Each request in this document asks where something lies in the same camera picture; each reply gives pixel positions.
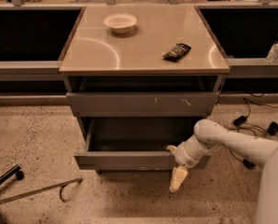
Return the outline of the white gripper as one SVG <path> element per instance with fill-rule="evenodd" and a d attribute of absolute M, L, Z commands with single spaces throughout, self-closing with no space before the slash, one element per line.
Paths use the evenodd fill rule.
<path fill-rule="evenodd" d="M 175 162 L 180 165 L 173 168 L 169 186 L 170 192 L 177 192 L 188 175 L 188 169 L 199 163 L 204 152 L 201 143 L 197 140 L 187 140 L 178 147 L 169 145 L 166 149 L 174 155 Z"/>

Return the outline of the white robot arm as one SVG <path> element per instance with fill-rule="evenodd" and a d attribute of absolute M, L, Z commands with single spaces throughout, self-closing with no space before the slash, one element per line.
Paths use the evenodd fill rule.
<path fill-rule="evenodd" d="M 278 141 L 230 131 L 210 119 L 201 119 L 194 134 L 178 146 L 168 146 L 177 165 L 169 190 L 176 192 L 191 168 L 217 147 L 245 157 L 263 169 L 257 198 L 256 224 L 278 224 Z"/>

